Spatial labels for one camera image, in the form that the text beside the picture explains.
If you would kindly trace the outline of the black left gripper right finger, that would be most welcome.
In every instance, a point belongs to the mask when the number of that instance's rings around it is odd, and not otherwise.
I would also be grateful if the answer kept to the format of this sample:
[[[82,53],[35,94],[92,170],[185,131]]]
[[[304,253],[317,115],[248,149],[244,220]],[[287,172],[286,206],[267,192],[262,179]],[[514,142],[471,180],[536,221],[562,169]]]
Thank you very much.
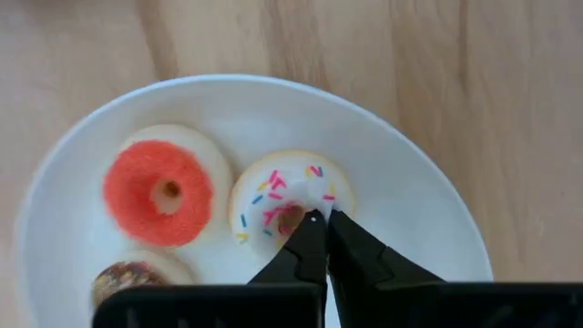
[[[406,311],[391,292],[443,281],[342,211],[332,211],[327,241],[328,271],[342,328],[396,328]]]

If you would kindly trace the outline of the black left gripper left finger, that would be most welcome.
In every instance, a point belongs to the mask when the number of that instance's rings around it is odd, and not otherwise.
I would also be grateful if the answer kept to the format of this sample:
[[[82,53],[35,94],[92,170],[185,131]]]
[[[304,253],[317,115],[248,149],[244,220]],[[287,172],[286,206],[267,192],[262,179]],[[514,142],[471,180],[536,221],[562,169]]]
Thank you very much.
[[[327,223],[312,210],[248,283],[251,303],[288,320],[322,320],[327,300]]]

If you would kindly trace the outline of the white frosted sprinkle donut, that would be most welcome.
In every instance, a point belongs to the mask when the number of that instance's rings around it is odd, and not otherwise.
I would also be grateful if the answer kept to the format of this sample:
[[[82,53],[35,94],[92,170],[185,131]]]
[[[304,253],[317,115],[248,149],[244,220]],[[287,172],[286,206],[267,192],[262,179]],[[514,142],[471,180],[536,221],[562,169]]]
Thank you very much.
[[[343,170],[305,150],[271,153],[243,171],[230,195],[230,227],[237,243],[269,261],[298,226],[284,218],[333,210],[353,215],[356,198]]]

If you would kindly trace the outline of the chocolate frosted sprinkle donut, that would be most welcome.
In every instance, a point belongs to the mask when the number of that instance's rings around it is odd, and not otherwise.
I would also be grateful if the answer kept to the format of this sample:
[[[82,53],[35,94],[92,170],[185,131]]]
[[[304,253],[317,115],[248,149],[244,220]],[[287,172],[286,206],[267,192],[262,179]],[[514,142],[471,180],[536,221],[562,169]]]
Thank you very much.
[[[140,285],[189,285],[195,282],[190,268],[175,256],[148,249],[133,249],[101,271],[91,284],[96,309],[116,292]]]

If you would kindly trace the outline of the coral red frosted donut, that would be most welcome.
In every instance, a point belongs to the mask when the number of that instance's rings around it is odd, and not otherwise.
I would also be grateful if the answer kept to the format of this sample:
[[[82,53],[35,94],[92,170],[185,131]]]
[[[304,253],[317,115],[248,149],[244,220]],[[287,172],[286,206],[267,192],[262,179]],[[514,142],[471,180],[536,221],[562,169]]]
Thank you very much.
[[[230,164],[193,128],[143,128],[122,144],[103,180],[107,211],[134,241],[181,247],[227,217]]]

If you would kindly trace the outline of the white round plate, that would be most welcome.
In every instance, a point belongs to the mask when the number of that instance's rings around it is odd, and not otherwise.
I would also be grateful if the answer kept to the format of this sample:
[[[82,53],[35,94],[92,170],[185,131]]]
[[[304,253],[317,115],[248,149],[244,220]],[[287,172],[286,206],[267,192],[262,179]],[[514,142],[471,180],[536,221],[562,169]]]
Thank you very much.
[[[273,77],[183,77],[110,101],[43,160],[17,225],[20,299],[32,328],[90,328],[91,282],[132,247],[107,214],[103,176],[129,136],[164,123],[203,133],[234,173],[275,150],[321,154],[343,169],[356,196],[355,220],[379,240],[449,281],[493,277],[451,182],[373,113]]]

